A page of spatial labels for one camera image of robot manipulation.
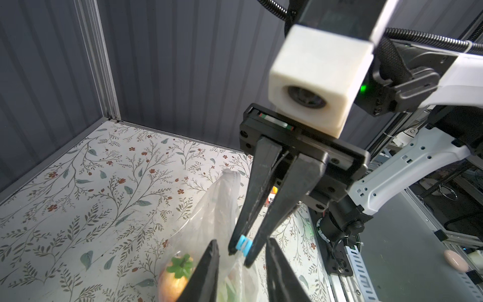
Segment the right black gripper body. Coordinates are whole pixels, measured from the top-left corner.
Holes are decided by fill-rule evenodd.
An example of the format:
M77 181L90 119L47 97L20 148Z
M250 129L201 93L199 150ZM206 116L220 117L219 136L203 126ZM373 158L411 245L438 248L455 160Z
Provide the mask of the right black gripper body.
M257 142L268 138L282 148L287 157L275 170L275 186L280 188L288 168L298 154L319 161L327 155L324 176L302 202L314 211L325 211L330 203L341 201L354 182L368 170L370 154L359 147L309 128L280 113L251 104L244 112L240 124L240 147L255 156Z

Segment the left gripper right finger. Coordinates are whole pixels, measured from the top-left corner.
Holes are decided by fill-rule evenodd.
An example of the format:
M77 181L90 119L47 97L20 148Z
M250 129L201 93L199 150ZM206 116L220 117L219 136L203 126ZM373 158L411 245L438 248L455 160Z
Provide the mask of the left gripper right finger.
M277 241L270 238L265 247L267 291L270 302L310 302Z

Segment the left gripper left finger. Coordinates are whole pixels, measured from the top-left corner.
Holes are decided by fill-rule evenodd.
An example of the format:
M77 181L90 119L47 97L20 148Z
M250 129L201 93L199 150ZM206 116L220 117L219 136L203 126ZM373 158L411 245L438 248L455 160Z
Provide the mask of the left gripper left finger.
M177 302L215 302L218 290L220 253L216 239L207 246L194 274Z

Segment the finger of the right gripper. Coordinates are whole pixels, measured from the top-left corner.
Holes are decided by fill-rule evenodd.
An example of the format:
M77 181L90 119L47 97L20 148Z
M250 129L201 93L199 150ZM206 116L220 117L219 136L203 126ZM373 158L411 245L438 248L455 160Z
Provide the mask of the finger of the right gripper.
M282 151L281 145L267 137L260 137L258 140L245 202L228 244L230 255L237 252L236 246L241 236L248 235L264 206L274 185L274 171Z
M323 177L330 156L314 159L299 154L285 174L283 183L269 206L266 215L252 240L244 265L251 267L273 231L293 212L303 196L310 193Z

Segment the pale red toy strawberry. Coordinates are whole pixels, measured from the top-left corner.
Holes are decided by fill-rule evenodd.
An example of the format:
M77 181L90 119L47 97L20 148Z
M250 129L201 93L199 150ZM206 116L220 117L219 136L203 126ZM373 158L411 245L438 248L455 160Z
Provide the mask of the pale red toy strawberry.
M189 254L172 257L158 279L158 301L177 301L193 270L194 259Z

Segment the clear zip top bag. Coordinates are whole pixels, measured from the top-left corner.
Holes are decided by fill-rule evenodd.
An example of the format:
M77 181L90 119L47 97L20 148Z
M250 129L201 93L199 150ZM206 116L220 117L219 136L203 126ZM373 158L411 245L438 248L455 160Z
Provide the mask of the clear zip top bag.
M172 257L189 254L194 259L194 274L207 246L216 239L220 251L216 300L260 301L260 279L256 268L243 265L242 252L228 254L228 243L240 213L239 191L240 174L223 171L195 206L187 222L168 239L161 272Z

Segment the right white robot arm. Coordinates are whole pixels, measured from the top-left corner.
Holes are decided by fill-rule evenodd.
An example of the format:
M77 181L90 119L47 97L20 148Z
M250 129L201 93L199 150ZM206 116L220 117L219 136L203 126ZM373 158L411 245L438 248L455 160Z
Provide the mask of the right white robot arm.
M276 1L285 23L269 73L274 109L250 105L240 143L254 158L228 253L252 266L300 203L323 213L331 251L426 175L482 153L482 45L390 28L396 1ZM373 117L428 115L402 131L409 142L374 172L372 153L340 136L351 107Z

